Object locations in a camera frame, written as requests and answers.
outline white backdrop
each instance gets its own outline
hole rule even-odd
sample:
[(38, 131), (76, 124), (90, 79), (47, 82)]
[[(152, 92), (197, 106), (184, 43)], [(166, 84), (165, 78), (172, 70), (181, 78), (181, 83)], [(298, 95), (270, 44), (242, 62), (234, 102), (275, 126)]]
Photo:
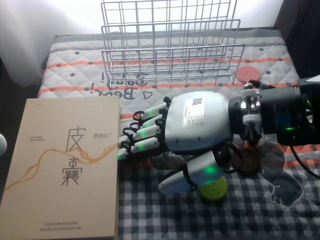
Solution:
[[(21, 86), (39, 84), (41, 64), (56, 35), (101, 33), (100, 2), (0, 0), (0, 57), (11, 79)], [(241, 28), (273, 27), (282, 3), (238, 0), (234, 18), (241, 20)]]

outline robotic arm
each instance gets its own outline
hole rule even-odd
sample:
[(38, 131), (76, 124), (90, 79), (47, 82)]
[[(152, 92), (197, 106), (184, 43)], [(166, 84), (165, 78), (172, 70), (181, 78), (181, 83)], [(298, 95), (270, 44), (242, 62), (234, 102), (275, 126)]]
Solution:
[(320, 76), (301, 79), (297, 86), (274, 88), (249, 81), (241, 96), (229, 101), (220, 93), (209, 91), (190, 92), (172, 100), (165, 97), (164, 103), (134, 114), (135, 121), (123, 129), (124, 136), (119, 139), (118, 159), (156, 156), (167, 151), (193, 155), (159, 184), (160, 192), (173, 194), (195, 190), (224, 173), (236, 172), (241, 166), (227, 169), (230, 149), (242, 160), (232, 143), (234, 134), (251, 145), (262, 134), (276, 134), (278, 142), (287, 146), (318, 144), (319, 82)]

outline qr code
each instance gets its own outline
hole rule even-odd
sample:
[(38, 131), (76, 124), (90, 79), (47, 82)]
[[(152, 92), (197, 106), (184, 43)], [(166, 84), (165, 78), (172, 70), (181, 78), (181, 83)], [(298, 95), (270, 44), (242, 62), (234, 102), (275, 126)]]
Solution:
[(193, 99), (192, 106), (193, 105), (199, 105), (199, 104), (202, 104), (202, 98)]

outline white label sticker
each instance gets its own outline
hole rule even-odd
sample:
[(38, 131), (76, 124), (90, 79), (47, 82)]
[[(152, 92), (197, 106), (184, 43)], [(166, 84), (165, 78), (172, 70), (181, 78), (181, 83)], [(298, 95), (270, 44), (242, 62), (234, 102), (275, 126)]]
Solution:
[(205, 99), (191, 98), (184, 102), (182, 127), (204, 124)]

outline wire basket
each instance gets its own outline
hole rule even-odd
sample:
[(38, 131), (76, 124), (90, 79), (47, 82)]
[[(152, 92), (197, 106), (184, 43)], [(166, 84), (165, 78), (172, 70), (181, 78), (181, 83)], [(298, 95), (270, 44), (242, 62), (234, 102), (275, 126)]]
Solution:
[[(101, 31), (107, 50), (102, 51), (102, 59), (107, 86), (111, 88), (113, 83), (119, 82), (125, 82), (128, 86), (132, 85), (132, 81), (140, 81), (141, 86), (149, 83), (155, 87), (163, 82), (169, 82), (172, 86), (173, 81), (182, 82), (185, 86), (189, 82), (202, 85), (212, 82), (212, 79), (217, 83), (220, 77), (233, 83), (244, 51), (243, 44), (235, 44), (240, 20), (218, 19), (228, 16), (230, 1), (219, 0), (215, 14), (212, 14), (213, 2), (214, 0), (103, 2), (101, 9), (105, 13), (103, 20), (106, 25), (101, 27)], [(227, 4), (226, 15), (219, 15), (223, 4)], [(106, 13), (116, 11), (116, 8), (119, 10), (119, 19), (112, 18), (110, 23), (110, 16)], [(206, 8), (209, 9), (209, 17), (204, 17), (208, 15), (205, 14)], [(163, 9), (166, 14), (156, 19), (155, 12)], [(133, 10), (133, 20), (126, 21), (125, 16)], [(143, 15), (144, 18), (139, 17), (143, 14), (140, 10), (151, 11), (151, 20), (146, 17), (147, 13)], [(180, 14), (178, 10), (181, 18), (172, 19), (171, 13), (176, 12), (177, 16), (177, 12)], [(190, 20), (188, 14), (192, 10), (195, 15)]]

